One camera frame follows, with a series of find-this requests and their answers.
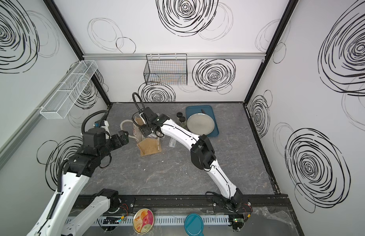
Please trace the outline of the canvas tote bag cat print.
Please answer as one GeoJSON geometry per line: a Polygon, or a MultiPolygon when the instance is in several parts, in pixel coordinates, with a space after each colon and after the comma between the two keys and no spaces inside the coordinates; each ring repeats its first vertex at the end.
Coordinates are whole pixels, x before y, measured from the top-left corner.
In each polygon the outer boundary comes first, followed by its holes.
{"type": "Polygon", "coordinates": [[[129,131],[129,138],[136,141],[136,145],[140,151],[140,156],[148,156],[162,152],[160,138],[156,138],[155,135],[151,137],[144,137],[139,127],[137,127],[132,120],[124,120],[120,124],[121,130],[124,130],[125,123],[132,124],[132,131],[129,131]]]}

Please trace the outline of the clear compass set case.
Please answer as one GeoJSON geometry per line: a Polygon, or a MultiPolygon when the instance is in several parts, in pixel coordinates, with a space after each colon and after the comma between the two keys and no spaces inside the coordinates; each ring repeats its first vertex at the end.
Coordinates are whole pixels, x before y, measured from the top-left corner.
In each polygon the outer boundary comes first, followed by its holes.
{"type": "Polygon", "coordinates": [[[174,138],[171,138],[169,141],[169,147],[174,148],[177,144],[177,140],[174,138]]]}

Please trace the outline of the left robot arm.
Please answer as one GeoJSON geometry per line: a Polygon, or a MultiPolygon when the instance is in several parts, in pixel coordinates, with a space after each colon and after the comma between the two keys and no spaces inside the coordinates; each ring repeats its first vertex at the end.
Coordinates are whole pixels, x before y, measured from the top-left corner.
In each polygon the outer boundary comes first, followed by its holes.
{"type": "Polygon", "coordinates": [[[57,189],[29,236],[81,236],[104,213],[116,213],[123,207],[118,191],[104,188],[94,194],[90,204],[66,224],[81,190],[96,168],[103,167],[102,160],[129,143],[126,131],[110,134],[107,116],[108,111],[101,110],[83,121],[83,143],[75,154],[60,163],[57,189]]]}

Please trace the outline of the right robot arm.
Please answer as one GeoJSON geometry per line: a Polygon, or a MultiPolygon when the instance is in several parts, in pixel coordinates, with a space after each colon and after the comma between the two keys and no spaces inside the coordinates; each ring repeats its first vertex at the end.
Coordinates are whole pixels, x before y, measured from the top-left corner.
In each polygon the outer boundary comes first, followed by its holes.
{"type": "Polygon", "coordinates": [[[158,115],[149,107],[137,108],[137,110],[144,124],[140,125],[136,121],[134,121],[134,124],[146,131],[145,136],[151,133],[167,135],[184,145],[190,151],[192,164],[208,173],[217,185],[227,208],[231,211],[236,211],[246,203],[243,193],[230,181],[220,167],[215,156],[215,150],[206,135],[199,136],[191,133],[168,116],[164,114],[158,115]]]}

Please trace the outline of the glass jar black lid front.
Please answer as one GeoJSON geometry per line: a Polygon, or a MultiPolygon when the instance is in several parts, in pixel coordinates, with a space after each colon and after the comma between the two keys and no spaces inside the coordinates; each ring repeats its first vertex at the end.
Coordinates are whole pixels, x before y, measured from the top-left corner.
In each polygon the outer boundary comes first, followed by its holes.
{"type": "Polygon", "coordinates": [[[181,116],[179,118],[179,122],[180,122],[180,126],[184,129],[187,130],[187,123],[186,123],[186,118],[184,116],[181,116]]]}

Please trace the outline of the teal plastic tray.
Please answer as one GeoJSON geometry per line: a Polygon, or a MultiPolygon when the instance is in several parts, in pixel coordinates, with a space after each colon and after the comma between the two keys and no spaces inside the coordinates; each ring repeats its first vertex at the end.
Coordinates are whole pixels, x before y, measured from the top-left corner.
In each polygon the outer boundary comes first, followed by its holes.
{"type": "Polygon", "coordinates": [[[188,106],[185,109],[187,128],[196,135],[217,137],[219,135],[218,125],[212,106],[188,106]]]}

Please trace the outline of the grey round plate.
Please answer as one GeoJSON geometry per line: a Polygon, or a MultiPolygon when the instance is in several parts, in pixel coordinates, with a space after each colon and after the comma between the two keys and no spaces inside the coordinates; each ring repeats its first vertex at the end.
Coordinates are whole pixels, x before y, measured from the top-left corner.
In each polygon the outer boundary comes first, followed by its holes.
{"type": "Polygon", "coordinates": [[[187,127],[196,135],[208,135],[214,131],[215,122],[209,115],[197,113],[188,118],[187,127]]]}

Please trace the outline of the round pink yellow lid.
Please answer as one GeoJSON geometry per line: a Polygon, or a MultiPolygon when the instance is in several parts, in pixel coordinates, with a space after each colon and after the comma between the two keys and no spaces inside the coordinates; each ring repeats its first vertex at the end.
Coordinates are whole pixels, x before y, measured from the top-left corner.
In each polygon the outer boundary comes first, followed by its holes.
{"type": "Polygon", "coordinates": [[[133,229],[137,234],[148,233],[154,226],[155,217],[148,208],[140,209],[133,218],[133,229]]]}

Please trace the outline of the teal round lid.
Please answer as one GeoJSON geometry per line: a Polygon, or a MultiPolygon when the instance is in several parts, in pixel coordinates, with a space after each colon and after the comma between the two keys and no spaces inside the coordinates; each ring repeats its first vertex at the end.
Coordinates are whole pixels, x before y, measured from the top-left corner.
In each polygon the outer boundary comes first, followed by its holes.
{"type": "Polygon", "coordinates": [[[184,220],[184,229],[189,236],[204,236],[204,222],[197,213],[189,214],[184,220]]]}

